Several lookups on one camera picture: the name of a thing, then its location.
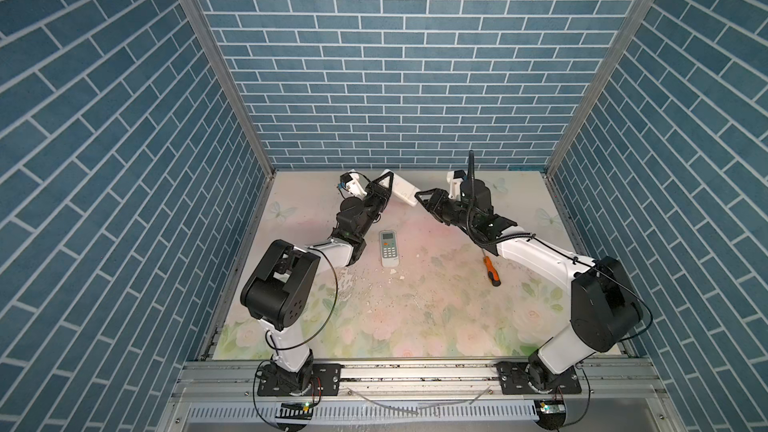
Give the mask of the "orange handled screwdriver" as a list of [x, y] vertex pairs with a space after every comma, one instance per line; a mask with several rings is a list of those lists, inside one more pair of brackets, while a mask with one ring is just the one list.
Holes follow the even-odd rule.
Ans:
[[490, 256], [488, 255], [485, 249], [481, 249], [481, 252], [483, 255], [483, 263], [486, 268], [486, 273], [489, 281], [491, 282], [493, 287], [499, 287], [501, 285], [501, 280]]

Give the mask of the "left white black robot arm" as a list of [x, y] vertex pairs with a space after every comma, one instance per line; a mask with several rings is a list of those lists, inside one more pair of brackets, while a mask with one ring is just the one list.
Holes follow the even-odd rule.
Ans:
[[392, 196], [395, 174], [383, 173], [361, 188], [357, 172], [340, 181], [350, 196], [336, 215], [328, 239], [307, 248], [284, 240], [273, 241], [240, 294], [240, 303], [259, 321], [272, 351], [271, 362], [281, 371], [297, 374], [311, 366], [311, 350], [297, 324], [321, 271], [336, 274], [356, 263], [366, 248], [365, 236], [380, 219]]

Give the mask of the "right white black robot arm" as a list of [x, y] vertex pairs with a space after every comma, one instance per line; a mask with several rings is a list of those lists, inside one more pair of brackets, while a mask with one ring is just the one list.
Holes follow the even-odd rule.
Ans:
[[436, 220], [462, 229], [485, 251], [517, 262], [559, 285], [570, 298], [570, 322], [530, 357], [527, 374], [539, 389], [596, 353], [609, 351], [644, 318], [644, 306], [620, 261], [567, 251], [526, 231], [473, 197], [448, 191], [417, 192], [416, 201]]

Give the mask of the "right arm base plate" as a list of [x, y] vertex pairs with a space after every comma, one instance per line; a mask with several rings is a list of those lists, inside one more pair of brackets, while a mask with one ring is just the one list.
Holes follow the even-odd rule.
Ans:
[[495, 369], [504, 395], [577, 395], [582, 392], [574, 366], [554, 374], [536, 361], [500, 361], [495, 364]]

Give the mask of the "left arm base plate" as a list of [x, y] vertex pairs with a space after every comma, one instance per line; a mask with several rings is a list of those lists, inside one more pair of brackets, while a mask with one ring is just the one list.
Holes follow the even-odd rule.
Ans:
[[337, 396], [341, 372], [339, 363], [313, 363], [298, 372], [290, 372], [269, 361], [259, 367], [256, 394], [259, 397], [308, 396], [312, 387], [318, 386], [316, 395]]

